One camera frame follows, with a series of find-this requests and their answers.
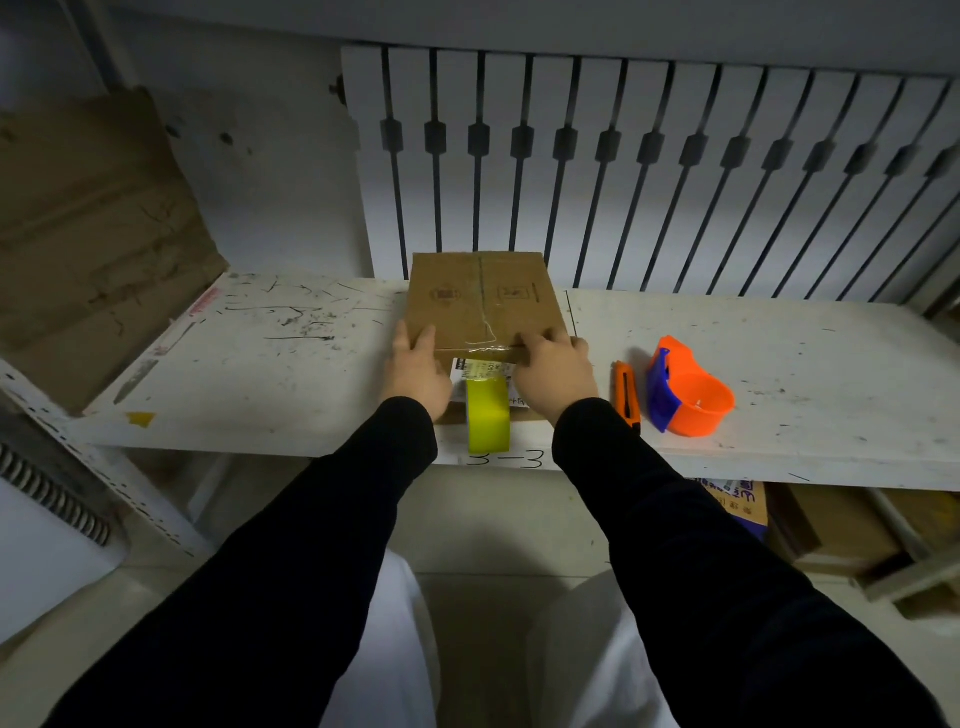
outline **yellow tape roll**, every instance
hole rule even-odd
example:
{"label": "yellow tape roll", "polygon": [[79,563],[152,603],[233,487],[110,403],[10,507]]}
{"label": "yellow tape roll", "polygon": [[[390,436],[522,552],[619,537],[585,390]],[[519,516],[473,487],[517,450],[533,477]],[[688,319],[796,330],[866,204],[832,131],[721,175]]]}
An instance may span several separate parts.
{"label": "yellow tape roll", "polygon": [[471,455],[510,449],[510,399],[507,380],[467,380],[467,430]]}

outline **tile floor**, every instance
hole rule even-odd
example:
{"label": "tile floor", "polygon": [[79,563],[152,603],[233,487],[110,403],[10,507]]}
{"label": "tile floor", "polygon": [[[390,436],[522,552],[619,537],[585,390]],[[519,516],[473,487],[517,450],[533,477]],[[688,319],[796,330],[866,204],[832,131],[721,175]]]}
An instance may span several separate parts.
{"label": "tile floor", "polygon": [[[225,538],[306,461],[250,457],[204,517]],[[129,523],[125,566],[45,617],[0,667],[0,725],[38,726],[60,694],[198,564]],[[523,645],[535,615],[609,568],[607,543],[560,473],[434,466],[401,502],[391,548],[417,573],[443,669],[440,725],[526,726]],[[818,588],[886,641],[960,728],[960,639],[938,637],[844,580]]]}

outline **black sweater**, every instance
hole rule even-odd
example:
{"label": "black sweater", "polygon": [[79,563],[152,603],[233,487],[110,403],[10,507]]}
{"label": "black sweater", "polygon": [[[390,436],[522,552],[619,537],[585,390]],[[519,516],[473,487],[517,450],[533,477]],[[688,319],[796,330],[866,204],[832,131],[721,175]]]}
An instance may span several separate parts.
{"label": "black sweater", "polygon": [[[316,728],[356,653],[396,505],[437,456],[387,400],[94,665],[47,725]],[[603,400],[561,416],[556,463],[610,540],[617,582],[684,727],[946,725],[863,625],[681,478]]]}

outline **orange utility knife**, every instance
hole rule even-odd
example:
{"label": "orange utility knife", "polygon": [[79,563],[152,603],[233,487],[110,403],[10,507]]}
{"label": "orange utility knife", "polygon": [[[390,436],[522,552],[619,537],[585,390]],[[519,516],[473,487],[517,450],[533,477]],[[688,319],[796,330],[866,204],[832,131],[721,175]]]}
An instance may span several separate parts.
{"label": "orange utility knife", "polygon": [[636,398],[634,368],[624,361],[613,362],[613,406],[627,425],[640,434],[640,403]]}

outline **white pants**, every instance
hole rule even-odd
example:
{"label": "white pants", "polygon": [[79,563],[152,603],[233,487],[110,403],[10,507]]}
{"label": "white pants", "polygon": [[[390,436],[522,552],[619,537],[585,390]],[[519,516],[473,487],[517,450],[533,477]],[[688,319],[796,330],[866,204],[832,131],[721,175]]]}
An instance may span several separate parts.
{"label": "white pants", "polygon": [[[558,599],[527,640],[536,728],[676,728],[643,642],[607,571]],[[417,579],[387,551],[360,649],[330,697],[322,728],[432,728],[440,660]]]}

